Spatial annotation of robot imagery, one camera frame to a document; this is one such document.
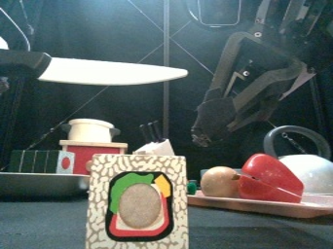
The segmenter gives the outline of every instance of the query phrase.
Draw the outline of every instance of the patterned box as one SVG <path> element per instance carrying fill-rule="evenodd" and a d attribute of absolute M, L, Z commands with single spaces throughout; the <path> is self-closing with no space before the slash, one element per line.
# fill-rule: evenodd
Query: patterned box
<path fill-rule="evenodd" d="M 95 155 L 86 249 L 189 248 L 186 161 Z"/>

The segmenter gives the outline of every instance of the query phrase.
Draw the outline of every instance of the white lid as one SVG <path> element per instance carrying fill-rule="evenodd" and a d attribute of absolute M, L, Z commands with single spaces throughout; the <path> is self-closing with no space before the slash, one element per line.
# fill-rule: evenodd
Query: white lid
<path fill-rule="evenodd" d="M 68 122 L 70 125 L 78 125 L 78 124 L 91 124 L 91 125 L 102 125 L 107 128 L 114 128 L 114 125 L 106 121 L 100 120 L 92 120 L 92 119 L 75 119 Z"/>

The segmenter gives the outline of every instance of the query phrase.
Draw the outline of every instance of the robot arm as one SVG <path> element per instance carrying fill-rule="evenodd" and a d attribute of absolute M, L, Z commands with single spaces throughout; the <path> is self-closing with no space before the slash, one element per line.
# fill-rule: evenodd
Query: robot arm
<path fill-rule="evenodd" d="M 229 37 L 191 128 L 202 147 L 249 123 L 266 121 L 278 101 L 333 61 L 332 5 L 292 0 L 284 9 L 280 2 L 262 0 L 249 32 Z"/>

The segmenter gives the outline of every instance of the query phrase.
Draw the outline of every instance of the knife handle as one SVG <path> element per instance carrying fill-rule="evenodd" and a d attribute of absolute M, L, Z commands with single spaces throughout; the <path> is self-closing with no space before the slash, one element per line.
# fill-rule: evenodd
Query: knife handle
<path fill-rule="evenodd" d="M 0 50 L 0 75 L 39 78 L 51 60 L 47 53 Z"/>
<path fill-rule="evenodd" d="M 154 126 L 153 123 L 149 123 L 149 129 L 150 129 L 150 134 L 151 134 L 151 139 L 154 143 L 159 143 L 159 138 L 155 134 Z"/>
<path fill-rule="evenodd" d="M 147 126 L 144 126 L 143 124 L 140 125 L 140 133 L 143 135 L 146 144 L 149 144 L 151 142 L 151 139 L 147 133 Z"/>
<path fill-rule="evenodd" d="M 153 127 L 154 127 L 154 131 L 155 131 L 155 134 L 157 134 L 159 142 L 163 142 L 165 139 L 163 139 L 163 136 L 162 136 L 162 132 L 161 132 L 161 127 L 159 127 L 159 122 L 158 121 L 153 122 Z"/>

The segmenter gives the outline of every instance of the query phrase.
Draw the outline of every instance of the green object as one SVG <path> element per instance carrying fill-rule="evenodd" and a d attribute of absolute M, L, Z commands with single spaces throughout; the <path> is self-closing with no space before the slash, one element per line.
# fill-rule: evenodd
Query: green object
<path fill-rule="evenodd" d="M 187 194 L 194 195 L 197 193 L 197 184 L 194 182 L 187 183 Z"/>
<path fill-rule="evenodd" d="M 56 173 L 62 151 L 20 151 L 11 154 L 8 172 Z"/>

